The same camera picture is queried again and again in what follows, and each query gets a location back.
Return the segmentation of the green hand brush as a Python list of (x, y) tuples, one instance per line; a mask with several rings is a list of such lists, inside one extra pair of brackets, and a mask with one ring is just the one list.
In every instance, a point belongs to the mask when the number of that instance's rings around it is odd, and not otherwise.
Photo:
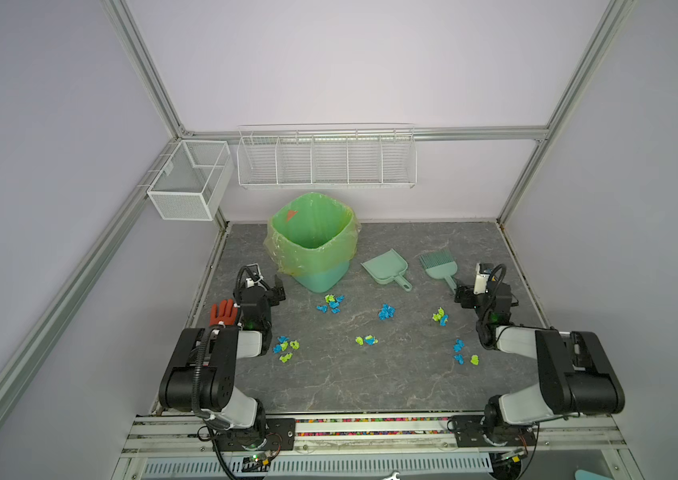
[(456, 293), (455, 276), (458, 272), (458, 265), (449, 250), (443, 249), (423, 253), (419, 260), (425, 273), (430, 278), (445, 281), (451, 292)]

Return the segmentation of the green plastic dustpan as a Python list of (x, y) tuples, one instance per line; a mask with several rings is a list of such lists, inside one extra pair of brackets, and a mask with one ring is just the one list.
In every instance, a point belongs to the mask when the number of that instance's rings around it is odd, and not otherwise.
[(405, 277), (409, 265), (394, 249), (362, 262), (361, 266), (380, 285), (396, 283), (406, 292), (411, 292), (413, 289), (412, 284)]

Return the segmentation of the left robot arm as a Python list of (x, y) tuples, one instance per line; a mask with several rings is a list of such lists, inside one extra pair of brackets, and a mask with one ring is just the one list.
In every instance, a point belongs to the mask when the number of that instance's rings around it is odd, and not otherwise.
[(190, 412), (212, 431), (264, 437), (264, 407), (235, 387), (236, 367), (240, 359), (267, 353), (272, 308), (285, 299), (279, 277), (269, 285), (251, 266), (243, 267), (232, 297), (211, 307), (209, 325), (181, 332), (159, 385), (160, 406)]

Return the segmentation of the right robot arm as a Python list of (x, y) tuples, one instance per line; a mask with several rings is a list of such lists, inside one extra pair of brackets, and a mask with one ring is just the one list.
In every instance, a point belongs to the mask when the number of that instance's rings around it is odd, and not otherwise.
[(489, 399), (483, 420), (487, 432), (576, 414), (623, 411), (625, 391), (595, 333), (512, 323), (514, 298), (506, 283), (492, 282), (479, 294), (473, 286), (459, 284), (455, 302), (475, 312), (476, 332), (485, 349), (526, 357), (537, 365), (537, 383)]

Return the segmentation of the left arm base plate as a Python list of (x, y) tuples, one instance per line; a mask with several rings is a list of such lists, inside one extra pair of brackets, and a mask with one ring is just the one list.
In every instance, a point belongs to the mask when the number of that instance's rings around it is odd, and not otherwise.
[(268, 417), (257, 420), (248, 429), (219, 431), (215, 435), (223, 452), (291, 451), (296, 440), (296, 420), (292, 417)]

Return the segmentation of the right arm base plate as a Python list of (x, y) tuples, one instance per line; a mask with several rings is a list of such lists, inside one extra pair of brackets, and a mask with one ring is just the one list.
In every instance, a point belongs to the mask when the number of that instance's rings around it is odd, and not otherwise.
[(489, 426), (484, 415), (454, 415), (447, 422), (457, 446), (467, 447), (533, 447), (537, 436), (533, 426)]

